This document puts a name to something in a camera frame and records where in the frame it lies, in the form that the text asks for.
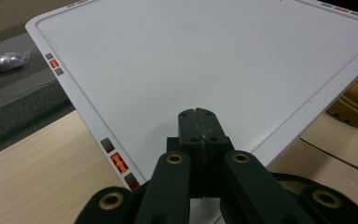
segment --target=floor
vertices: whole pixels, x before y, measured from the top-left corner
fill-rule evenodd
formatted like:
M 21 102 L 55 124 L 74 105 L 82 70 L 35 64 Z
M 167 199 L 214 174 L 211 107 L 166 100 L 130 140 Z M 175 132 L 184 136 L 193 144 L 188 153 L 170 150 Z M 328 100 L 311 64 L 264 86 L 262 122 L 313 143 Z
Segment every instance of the floor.
M 28 34 L 0 42 L 0 55 L 28 52 L 20 68 L 0 73 L 0 150 L 74 110 Z

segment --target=white tray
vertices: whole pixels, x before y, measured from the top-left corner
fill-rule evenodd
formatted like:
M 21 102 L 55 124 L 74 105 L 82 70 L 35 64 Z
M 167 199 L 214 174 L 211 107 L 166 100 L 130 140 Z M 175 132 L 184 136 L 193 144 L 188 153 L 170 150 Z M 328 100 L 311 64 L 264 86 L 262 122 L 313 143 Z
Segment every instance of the white tray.
M 183 110 L 213 111 L 267 165 L 358 76 L 358 13 L 312 0 L 89 0 L 26 29 L 126 185 Z

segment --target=circular joint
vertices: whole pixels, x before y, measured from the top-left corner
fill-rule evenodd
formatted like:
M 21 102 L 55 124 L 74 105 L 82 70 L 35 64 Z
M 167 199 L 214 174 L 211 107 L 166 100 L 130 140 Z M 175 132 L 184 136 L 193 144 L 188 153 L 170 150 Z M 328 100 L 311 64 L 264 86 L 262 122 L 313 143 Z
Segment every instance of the circular joint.
M 240 162 L 240 163 L 246 163 L 250 160 L 250 158 L 248 156 L 246 156 L 246 154 L 244 154 L 244 153 L 237 152 L 232 155 L 232 160 L 234 160 L 236 162 Z
M 124 197 L 119 192 L 111 192 L 105 194 L 100 200 L 100 207 L 103 210 L 112 210 L 121 206 Z
M 170 164 L 179 164 L 183 161 L 183 158 L 179 154 L 171 154 L 167 157 L 167 162 Z
M 327 190 L 316 189 L 312 192 L 312 198 L 319 204 L 328 208 L 339 208 L 341 200 L 333 193 Z

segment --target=table surface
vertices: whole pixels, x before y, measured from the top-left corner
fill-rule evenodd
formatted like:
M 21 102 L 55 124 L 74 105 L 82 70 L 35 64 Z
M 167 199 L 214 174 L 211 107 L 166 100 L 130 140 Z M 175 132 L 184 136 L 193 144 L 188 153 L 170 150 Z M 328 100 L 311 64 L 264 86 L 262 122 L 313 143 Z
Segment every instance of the table surface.
M 301 138 L 358 166 L 358 129 L 322 114 Z M 73 112 L 0 152 L 0 223 L 73 223 L 90 197 L 121 186 Z

